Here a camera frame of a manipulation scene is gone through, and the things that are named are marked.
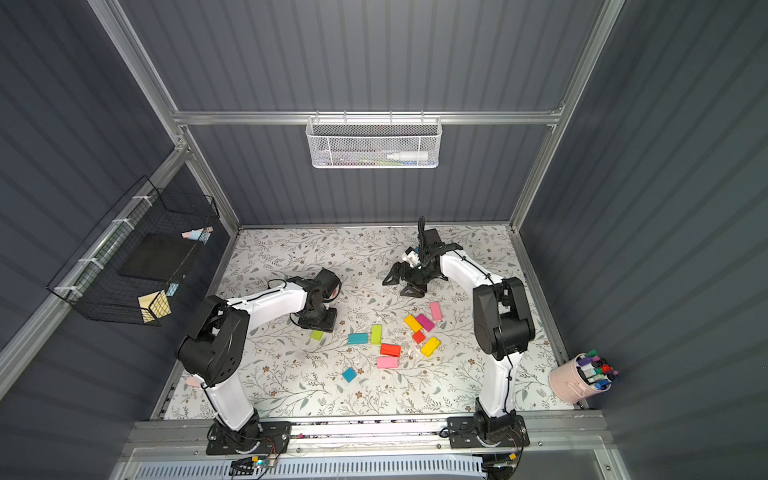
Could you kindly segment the teal rectangular block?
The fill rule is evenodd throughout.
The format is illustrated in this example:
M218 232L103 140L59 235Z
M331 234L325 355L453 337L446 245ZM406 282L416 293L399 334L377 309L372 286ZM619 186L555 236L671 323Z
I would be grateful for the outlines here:
M369 343L369 335L367 333L351 333L347 337L347 343L349 345L364 345Z

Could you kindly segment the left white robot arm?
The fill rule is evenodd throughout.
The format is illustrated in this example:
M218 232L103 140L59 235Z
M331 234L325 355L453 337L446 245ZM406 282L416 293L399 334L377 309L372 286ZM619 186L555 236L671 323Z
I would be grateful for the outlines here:
M340 278L321 269L313 278L291 277L246 297L201 301L176 350L184 369L196 378L217 420L231 432L258 421L238 377L248 333L284 317L305 330L332 332L338 311L329 304L341 292Z

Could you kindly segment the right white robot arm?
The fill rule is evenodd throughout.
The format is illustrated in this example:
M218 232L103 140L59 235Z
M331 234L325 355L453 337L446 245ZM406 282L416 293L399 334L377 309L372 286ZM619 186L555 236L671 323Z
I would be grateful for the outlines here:
M518 277L492 273L459 244L444 242L436 229L426 227L423 217L418 219L417 231L417 246L405 250L382 284L403 284L402 296L422 298L435 279L457 283L471 297L474 336L481 351L489 356L473 425L448 427L447 433L473 434L485 444L503 439L522 443L522 421L513 391L519 365L535 337L525 286Z

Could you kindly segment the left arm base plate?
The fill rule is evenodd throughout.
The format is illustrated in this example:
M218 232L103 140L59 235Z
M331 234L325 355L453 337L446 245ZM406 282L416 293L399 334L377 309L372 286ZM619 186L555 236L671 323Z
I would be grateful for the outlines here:
M234 431L215 419L206 434L206 454L280 454L289 444L291 429L290 422L249 422L239 431Z

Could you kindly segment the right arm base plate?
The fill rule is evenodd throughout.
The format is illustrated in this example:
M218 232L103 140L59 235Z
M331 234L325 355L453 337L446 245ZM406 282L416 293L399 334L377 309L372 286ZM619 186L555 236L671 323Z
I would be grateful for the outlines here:
M447 438L453 449L519 449L530 445L528 430L521 415L486 418L476 413L473 416L448 417L440 436Z

